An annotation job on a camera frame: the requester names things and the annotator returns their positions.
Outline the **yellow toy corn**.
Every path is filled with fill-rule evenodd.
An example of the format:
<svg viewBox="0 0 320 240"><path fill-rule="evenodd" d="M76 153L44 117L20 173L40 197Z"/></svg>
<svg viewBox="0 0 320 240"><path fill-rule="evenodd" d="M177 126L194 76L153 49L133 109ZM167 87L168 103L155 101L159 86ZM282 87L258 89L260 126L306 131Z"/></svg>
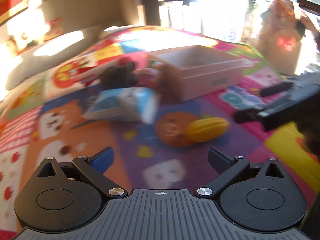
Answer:
<svg viewBox="0 0 320 240"><path fill-rule="evenodd" d="M229 122L224 118L206 118L191 122L187 126L186 135L189 140L207 142L220 137L229 129Z"/></svg>

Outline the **pink cardboard box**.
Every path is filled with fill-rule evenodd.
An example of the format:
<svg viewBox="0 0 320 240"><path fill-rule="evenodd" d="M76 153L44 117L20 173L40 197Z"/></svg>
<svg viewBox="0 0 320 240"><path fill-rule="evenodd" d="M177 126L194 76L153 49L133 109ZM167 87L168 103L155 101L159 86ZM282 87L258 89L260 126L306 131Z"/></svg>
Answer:
<svg viewBox="0 0 320 240"><path fill-rule="evenodd" d="M241 81L244 59L200 45L149 53L163 63L164 79L180 102L193 100Z"/></svg>

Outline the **blue white carton box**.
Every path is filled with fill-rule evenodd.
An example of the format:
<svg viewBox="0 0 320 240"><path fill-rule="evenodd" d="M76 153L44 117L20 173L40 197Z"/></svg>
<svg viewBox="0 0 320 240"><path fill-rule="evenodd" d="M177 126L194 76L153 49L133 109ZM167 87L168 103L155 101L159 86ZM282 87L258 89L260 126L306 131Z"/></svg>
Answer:
<svg viewBox="0 0 320 240"><path fill-rule="evenodd" d="M87 120L154 123L161 96L151 88L131 87L101 91L82 115Z"/></svg>

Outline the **black fuzzy plush ball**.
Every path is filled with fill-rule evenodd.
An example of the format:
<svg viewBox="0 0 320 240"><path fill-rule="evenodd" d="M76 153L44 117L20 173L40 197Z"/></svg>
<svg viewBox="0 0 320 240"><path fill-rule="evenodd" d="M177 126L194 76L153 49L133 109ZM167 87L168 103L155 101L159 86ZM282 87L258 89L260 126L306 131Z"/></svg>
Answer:
<svg viewBox="0 0 320 240"><path fill-rule="evenodd" d="M128 62L123 66L110 66L99 75L100 88L102 90L135 87L138 77L133 72L136 68L134 62Z"/></svg>

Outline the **orange patterned bag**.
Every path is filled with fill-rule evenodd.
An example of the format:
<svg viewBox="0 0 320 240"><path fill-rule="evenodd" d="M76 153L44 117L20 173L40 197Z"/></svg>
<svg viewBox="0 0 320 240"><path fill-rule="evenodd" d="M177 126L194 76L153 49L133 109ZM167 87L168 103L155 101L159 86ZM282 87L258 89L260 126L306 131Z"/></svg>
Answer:
<svg viewBox="0 0 320 240"><path fill-rule="evenodd" d="M261 19L260 53L277 72L293 75L306 31L302 10L293 1L274 0Z"/></svg>

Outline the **grey pillow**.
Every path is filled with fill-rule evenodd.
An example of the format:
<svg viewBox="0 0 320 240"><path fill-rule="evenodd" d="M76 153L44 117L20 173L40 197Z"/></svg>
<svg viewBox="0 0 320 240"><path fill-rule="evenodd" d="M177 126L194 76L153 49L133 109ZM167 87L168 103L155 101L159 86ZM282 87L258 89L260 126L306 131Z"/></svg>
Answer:
<svg viewBox="0 0 320 240"><path fill-rule="evenodd" d="M1 56L1 85L11 90L25 79L79 55L98 40L102 31L102 26L95 25L66 33L9 60Z"/></svg>

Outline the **colourful picture card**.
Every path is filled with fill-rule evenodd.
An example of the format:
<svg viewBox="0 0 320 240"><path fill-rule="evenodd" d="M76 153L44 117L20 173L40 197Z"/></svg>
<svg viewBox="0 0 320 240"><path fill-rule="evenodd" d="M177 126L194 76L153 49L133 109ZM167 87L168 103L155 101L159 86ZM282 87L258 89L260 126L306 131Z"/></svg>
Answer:
<svg viewBox="0 0 320 240"><path fill-rule="evenodd" d="M46 25L49 27L49 29L44 35L45 41L49 41L63 35L62 18L56 18L52 21L49 21L46 23Z"/></svg>

